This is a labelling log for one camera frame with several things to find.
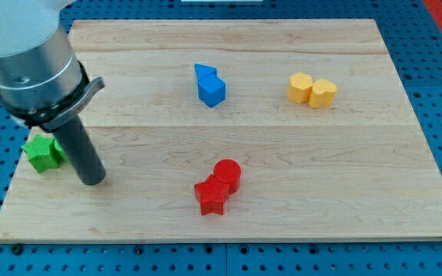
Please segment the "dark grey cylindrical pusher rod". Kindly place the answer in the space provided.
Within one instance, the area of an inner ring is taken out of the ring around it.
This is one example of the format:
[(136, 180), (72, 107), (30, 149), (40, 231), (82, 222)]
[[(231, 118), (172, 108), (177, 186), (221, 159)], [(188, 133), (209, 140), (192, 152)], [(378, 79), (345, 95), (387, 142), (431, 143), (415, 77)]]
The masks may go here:
[(94, 186), (104, 180), (106, 170), (79, 117), (58, 128), (54, 137), (83, 184)]

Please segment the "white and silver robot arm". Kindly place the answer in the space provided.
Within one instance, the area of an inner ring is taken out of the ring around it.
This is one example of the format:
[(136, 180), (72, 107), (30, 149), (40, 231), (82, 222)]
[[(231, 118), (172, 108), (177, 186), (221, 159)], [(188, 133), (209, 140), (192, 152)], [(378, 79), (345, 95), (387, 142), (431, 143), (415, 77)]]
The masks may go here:
[(0, 101), (13, 118), (52, 133), (93, 186), (105, 168), (78, 116), (104, 81), (89, 79), (60, 20), (68, 0), (0, 0)]

